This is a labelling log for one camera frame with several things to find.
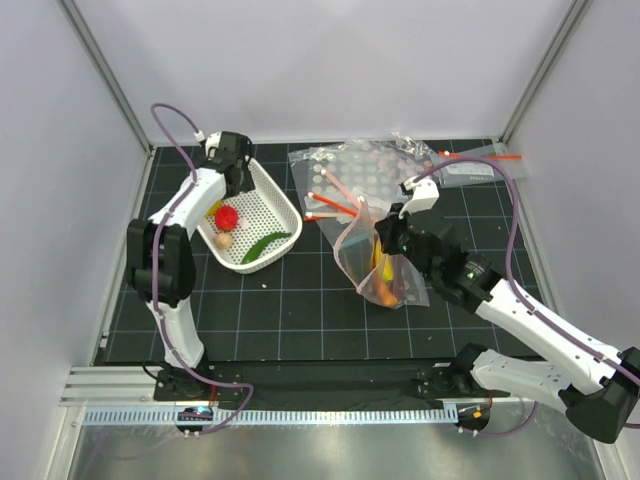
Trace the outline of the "green toy chili pepper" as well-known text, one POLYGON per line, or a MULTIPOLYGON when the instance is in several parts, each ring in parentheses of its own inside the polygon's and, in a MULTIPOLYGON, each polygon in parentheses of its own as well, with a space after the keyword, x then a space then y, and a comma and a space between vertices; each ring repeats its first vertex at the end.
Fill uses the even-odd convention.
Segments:
POLYGON ((257 240, 245 253, 241 260, 241 264, 249 264, 256 261, 263 251, 273 242, 281 239, 288 239, 291 236, 289 232, 274 232, 257 240))

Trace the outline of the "orange maroon toy steak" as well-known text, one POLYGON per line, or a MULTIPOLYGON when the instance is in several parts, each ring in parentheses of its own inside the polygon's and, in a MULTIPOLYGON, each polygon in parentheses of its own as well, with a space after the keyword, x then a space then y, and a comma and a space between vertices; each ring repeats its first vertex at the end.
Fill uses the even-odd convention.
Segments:
POLYGON ((367 284, 369 302, 385 308, 399 308, 402 305, 403 290, 396 280, 386 282, 374 276, 367 284))

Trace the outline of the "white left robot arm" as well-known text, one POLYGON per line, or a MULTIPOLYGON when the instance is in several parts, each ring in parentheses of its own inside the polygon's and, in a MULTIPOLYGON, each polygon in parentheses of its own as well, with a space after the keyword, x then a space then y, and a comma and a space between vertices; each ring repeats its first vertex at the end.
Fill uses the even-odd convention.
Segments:
POLYGON ((165 361, 184 368, 176 386, 190 400, 208 395, 209 372, 198 367, 205 348, 195 329, 190 296, 196 280, 191 239, 218 201, 255 189, 249 164, 253 142, 235 132, 197 135, 204 155, 189 161, 178 191, 147 219, 134 219, 126 233, 126 281, 151 311, 165 361))

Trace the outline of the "beige toy egg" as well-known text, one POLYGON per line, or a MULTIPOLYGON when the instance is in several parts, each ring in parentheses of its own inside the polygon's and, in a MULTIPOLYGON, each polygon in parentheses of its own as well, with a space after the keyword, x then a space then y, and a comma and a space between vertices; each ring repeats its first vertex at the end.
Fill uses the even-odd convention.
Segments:
POLYGON ((219 232, 214 238, 214 243, 219 249, 227 250, 233 245, 233 239, 229 233, 219 232))

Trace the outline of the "pink zipper clear bag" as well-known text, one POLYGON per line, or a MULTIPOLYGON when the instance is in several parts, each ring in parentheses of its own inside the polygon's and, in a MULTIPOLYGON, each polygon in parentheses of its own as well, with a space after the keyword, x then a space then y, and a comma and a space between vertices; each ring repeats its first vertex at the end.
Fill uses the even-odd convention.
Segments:
POLYGON ((337 236, 333 256, 337 266, 366 301, 388 309, 403 306, 428 307, 424 279, 402 255, 384 253, 374 228, 381 210, 358 196, 359 209, 337 236))

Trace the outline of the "yellow toy lemon slice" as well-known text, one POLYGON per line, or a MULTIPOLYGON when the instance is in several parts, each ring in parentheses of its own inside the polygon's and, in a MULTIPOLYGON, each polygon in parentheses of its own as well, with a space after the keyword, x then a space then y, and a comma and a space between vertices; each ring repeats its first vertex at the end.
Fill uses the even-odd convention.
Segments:
POLYGON ((222 206, 222 201, 217 201, 213 206, 211 206, 209 208, 209 210, 206 212, 206 216, 211 216, 214 215, 217 210, 222 206))

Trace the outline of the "yellow toy banana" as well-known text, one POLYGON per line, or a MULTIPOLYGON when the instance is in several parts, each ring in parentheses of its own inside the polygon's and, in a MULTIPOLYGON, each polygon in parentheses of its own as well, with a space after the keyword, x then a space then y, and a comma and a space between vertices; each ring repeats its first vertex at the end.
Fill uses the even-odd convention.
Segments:
POLYGON ((382 251, 379 239, 375 241, 372 252, 372 269, 377 272, 379 277, 385 283, 390 283, 394 279, 394 272, 390 256, 382 251))

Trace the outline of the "red toy strawberry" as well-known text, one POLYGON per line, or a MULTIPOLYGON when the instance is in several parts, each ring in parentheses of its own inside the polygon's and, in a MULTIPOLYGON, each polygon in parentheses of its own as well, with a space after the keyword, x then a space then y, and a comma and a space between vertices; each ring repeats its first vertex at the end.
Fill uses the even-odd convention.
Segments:
POLYGON ((220 231, 232 231, 237 227, 238 222, 238 212, 230 205, 222 205, 214 212, 214 223, 220 231))

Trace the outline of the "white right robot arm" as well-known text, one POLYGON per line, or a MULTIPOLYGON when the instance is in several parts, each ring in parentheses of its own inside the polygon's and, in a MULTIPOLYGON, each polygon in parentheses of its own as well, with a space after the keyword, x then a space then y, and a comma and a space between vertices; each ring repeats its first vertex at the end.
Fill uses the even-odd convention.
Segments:
POLYGON ((510 333, 543 358, 528 362, 469 344, 450 372, 463 396, 480 389, 526 397, 563 413, 583 434, 613 444, 639 402, 639 350, 620 350, 571 325, 483 255, 465 250, 438 213, 400 203, 375 225, 381 249, 404 256, 447 302, 510 333))

